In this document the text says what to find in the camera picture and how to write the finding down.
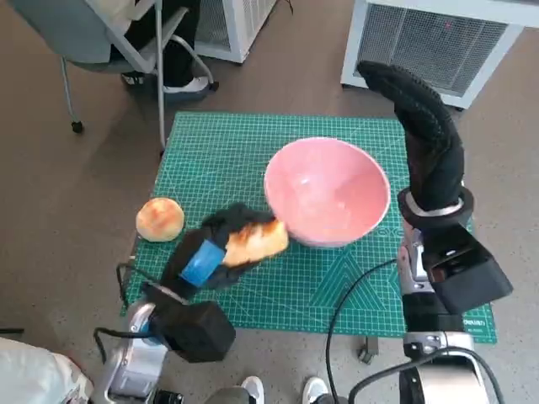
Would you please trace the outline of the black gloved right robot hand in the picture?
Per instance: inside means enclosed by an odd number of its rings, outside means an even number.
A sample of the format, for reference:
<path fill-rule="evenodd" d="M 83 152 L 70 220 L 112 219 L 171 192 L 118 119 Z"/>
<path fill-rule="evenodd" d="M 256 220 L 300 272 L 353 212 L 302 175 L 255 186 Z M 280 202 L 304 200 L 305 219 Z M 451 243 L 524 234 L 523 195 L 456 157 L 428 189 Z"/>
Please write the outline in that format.
<path fill-rule="evenodd" d="M 362 61 L 367 87 L 393 102 L 405 132 L 410 192 L 424 211 L 455 205 L 462 189 L 464 150 L 449 109 L 427 82 L 400 66 Z"/>

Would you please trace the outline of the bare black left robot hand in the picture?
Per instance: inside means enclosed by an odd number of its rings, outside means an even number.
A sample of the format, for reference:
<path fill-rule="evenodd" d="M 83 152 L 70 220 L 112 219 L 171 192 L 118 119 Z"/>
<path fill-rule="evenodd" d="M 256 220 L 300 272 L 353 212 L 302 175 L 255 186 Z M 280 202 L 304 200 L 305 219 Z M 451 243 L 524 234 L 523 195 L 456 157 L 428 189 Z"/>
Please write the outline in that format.
<path fill-rule="evenodd" d="M 240 263 L 224 263 L 232 235 L 248 225 L 269 224 L 275 217 L 253 210 L 243 203 L 208 215 L 199 228 L 187 231 L 170 256 L 160 285 L 190 300 L 199 290 L 218 290 L 236 284 L 242 275 L 259 265 L 258 260 L 241 258 Z"/>

